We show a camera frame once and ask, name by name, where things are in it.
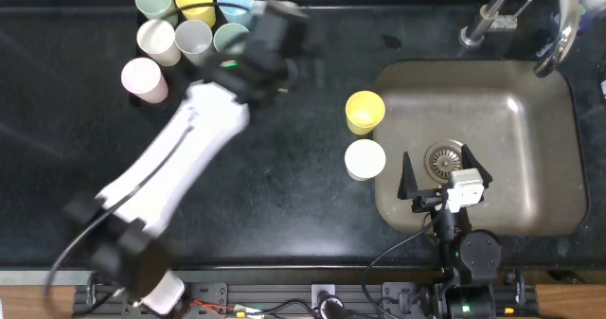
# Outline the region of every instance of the stainless steel sink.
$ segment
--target stainless steel sink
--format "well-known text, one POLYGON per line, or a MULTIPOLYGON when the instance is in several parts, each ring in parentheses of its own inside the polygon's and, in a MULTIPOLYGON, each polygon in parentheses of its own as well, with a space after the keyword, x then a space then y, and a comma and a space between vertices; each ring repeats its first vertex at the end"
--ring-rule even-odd
POLYGON ((506 235, 569 234, 587 210, 568 85, 533 62, 397 62, 374 91, 386 114, 374 131, 387 164, 376 178, 377 208, 398 230, 419 230, 422 214, 397 198, 408 151, 419 188, 460 168, 461 143, 494 178, 469 208, 474 228, 506 235))

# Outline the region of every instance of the chrome faucet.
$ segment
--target chrome faucet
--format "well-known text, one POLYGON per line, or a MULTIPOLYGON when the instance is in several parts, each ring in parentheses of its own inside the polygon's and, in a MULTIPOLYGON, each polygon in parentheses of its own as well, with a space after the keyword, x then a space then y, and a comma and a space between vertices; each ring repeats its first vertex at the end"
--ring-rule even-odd
MULTIPOLYGON (((461 29, 461 42, 466 46, 478 46, 482 44, 484 34, 490 31, 492 23, 499 17, 499 9, 505 1, 490 0, 488 4, 482 6, 476 21, 470 27, 461 29)), ((577 36, 579 16, 579 0, 560 0, 560 30, 558 38, 534 66, 534 74, 537 77, 544 78, 548 76, 564 59, 577 36)))

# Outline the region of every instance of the cup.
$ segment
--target cup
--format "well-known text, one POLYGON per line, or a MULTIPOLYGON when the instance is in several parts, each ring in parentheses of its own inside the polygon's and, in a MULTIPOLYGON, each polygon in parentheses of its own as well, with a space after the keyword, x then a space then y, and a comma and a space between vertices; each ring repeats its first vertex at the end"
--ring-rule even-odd
POLYGON ((215 38, 212 43, 218 52, 224 51, 227 54, 241 54, 244 51, 244 41, 232 44, 229 48, 226 48, 225 46, 240 34, 247 32, 249 32, 248 29, 240 24, 222 25, 215 31, 215 38))
POLYGON ((122 69, 122 85, 149 103, 158 103, 169 94, 160 67, 148 58, 130 60, 122 69))
MULTIPOLYGON (((196 3, 213 2, 214 0, 175 0, 179 8, 196 3)), ((188 20, 203 21, 209 27, 215 26, 217 21, 214 7, 199 7, 194 9, 182 10, 183 16, 188 20)))
MULTIPOLYGON (((251 9, 255 0, 217 0, 217 2, 232 3, 251 9)), ((227 22, 241 24, 246 27, 250 26, 250 21, 252 19, 252 13, 250 11, 233 7, 219 7, 219 9, 223 13, 223 16, 225 16, 227 22)))
MULTIPOLYGON (((160 18, 165 12, 176 9, 172 0, 134 0, 134 3, 149 20, 160 18)), ((179 21, 179 15, 175 13, 162 19, 175 27, 179 21)))
POLYGON ((150 20, 136 33, 139 47, 163 66, 173 66, 181 59, 181 52, 174 42, 174 29, 167 21, 150 20))
POLYGON ((354 93, 345 106, 349 129, 362 135, 372 131, 385 116, 385 104, 381 97, 370 91, 354 93))
POLYGON ((385 151, 377 142, 360 139, 345 151, 348 174, 356 181, 376 177, 385 167, 385 151))
POLYGON ((181 52, 195 65, 201 65, 212 53, 212 30, 198 20, 185 21, 174 32, 175 42, 181 52))

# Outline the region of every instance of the drain strainer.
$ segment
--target drain strainer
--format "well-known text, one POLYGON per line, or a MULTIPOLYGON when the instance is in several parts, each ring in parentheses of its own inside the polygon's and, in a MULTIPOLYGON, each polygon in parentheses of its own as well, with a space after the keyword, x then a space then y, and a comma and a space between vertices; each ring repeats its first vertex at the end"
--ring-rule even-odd
POLYGON ((445 140, 432 145, 425 153, 425 169, 431 178, 447 183, 451 172, 463 168, 461 147, 456 140, 445 140))

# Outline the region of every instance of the pink cup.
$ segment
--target pink cup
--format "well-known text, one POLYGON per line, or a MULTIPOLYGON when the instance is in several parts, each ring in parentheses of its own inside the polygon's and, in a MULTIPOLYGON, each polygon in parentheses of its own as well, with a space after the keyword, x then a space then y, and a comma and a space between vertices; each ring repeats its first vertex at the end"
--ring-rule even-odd
POLYGON ((122 69, 122 85, 149 103, 161 102, 169 95, 160 67, 148 58, 136 58, 126 63, 122 69))

